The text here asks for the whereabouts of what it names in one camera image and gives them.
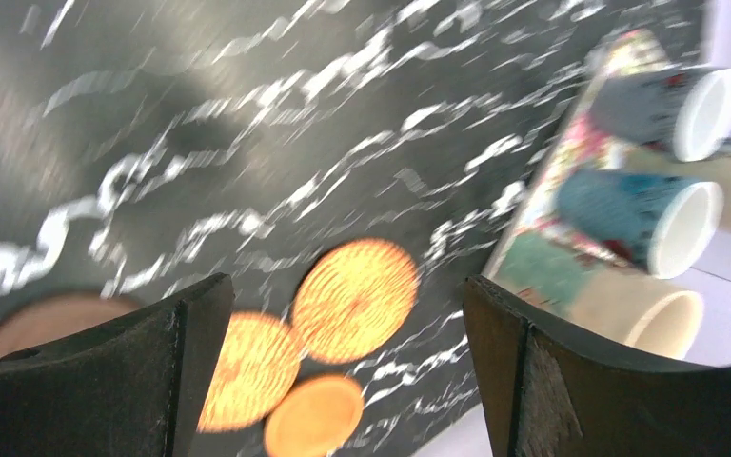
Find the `countertop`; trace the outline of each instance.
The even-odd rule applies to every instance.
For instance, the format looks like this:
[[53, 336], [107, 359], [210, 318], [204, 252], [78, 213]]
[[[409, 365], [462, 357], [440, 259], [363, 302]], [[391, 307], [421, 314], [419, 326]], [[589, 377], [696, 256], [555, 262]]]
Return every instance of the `countertop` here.
[[[154, 302], [231, 274], [287, 316], [320, 254], [393, 240], [421, 273], [345, 371], [336, 456], [409, 455], [480, 402], [459, 284], [481, 271], [599, 43], [696, 62], [698, 0], [0, 0], [0, 316], [71, 289]], [[261, 432], [194, 455], [261, 455]]]

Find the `cup rim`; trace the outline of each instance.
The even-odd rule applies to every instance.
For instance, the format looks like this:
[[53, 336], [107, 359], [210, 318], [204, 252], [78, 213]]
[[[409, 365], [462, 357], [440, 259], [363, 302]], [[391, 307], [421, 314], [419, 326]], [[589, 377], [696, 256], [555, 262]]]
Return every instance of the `cup rim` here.
[[[726, 87], [726, 100], [721, 113], [711, 132], [711, 141], [706, 148], [692, 148], [691, 139], [692, 126], [704, 103], [707, 95], [718, 83], [724, 83]], [[674, 128], [675, 156], [682, 162], [696, 162], [704, 160], [721, 146], [721, 142], [731, 131], [731, 68], [713, 69], [705, 74], [687, 95], [685, 102], [677, 115]]]
[[[708, 197], [707, 213], [705, 214], [704, 221], [702, 221], [704, 227], [697, 237], [693, 248], [687, 252], [682, 262], [677, 262], [673, 268], [667, 268], [663, 264], [661, 256], [662, 240], [665, 239], [668, 231], [677, 220], [680, 209], [684, 207], [691, 196], [699, 191], [704, 191]], [[652, 234], [651, 241], [648, 246], [647, 262], [649, 273], [657, 279], [672, 279], [685, 273], [689, 268], [691, 268], [710, 244], [713, 234], [719, 227], [723, 206], [723, 191], [718, 183], [714, 183], [712, 181], [700, 181], [681, 190], [674, 200], [668, 204], [668, 207], [662, 213], [660, 220], [657, 221], [657, 226], [654, 229], [654, 233]]]
[[672, 334], [674, 341], [680, 341], [680, 343], [676, 344], [677, 348], [674, 352], [666, 352], [659, 355], [679, 360], [684, 359], [699, 335], [701, 320], [704, 315], [704, 300], [698, 292], [692, 290], [678, 290], [662, 297], [660, 301], [655, 303], [653, 307], [649, 308], [646, 313], [638, 319], [635, 326], [629, 330], [628, 334], [626, 334], [623, 343], [632, 348], [638, 348], [638, 341], [641, 339], [646, 329], [652, 324], [654, 319], [669, 306], [676, 303], [679, 299], [686, 299], [691, 303], [691, 306], [688, 307], [688, 315], [687, 319], [685, 319], [685, 325], [682, 326], [682, 328], [677, 328], [677, 332]]

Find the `dark gray paper cup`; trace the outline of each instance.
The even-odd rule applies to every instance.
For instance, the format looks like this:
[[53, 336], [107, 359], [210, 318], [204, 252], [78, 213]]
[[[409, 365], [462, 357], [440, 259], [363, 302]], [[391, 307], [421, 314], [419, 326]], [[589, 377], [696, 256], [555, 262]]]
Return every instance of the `dark gray paper cup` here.
[[614, 136], [681, 162], [704, 160], [731, 131], [731, 69], [673, 68], [610, 78], [589, 115]]

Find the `blue paper cup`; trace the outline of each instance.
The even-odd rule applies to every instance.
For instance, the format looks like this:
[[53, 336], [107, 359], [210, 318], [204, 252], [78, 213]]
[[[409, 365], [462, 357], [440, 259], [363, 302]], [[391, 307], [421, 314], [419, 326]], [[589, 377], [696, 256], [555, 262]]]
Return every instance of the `blue paper cup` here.
[[556, 208], [575, 229], [660, 279], [686, 272], [721, 219], [721, 187], [679, 176], [580, 169]]

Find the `paper cup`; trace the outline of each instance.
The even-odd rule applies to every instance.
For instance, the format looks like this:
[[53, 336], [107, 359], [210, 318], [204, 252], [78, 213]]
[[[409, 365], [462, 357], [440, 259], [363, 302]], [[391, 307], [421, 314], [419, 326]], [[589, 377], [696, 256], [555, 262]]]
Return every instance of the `paper cup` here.
[[570, 306], [570, 321], [610, 340], [682, 359], [701, 327], [704, 302], [697, 292], [639, 274], [603, 269]]
[[703, 160], [731, 131], [731, 69], [673, 68], [610, 78], [589, 116], [597, 128], [681, 162]]
[[695, 178], [580, 169], [556, 196], [559, 216], [652, 276], [686, 272], [721, 219], [718, 184]]

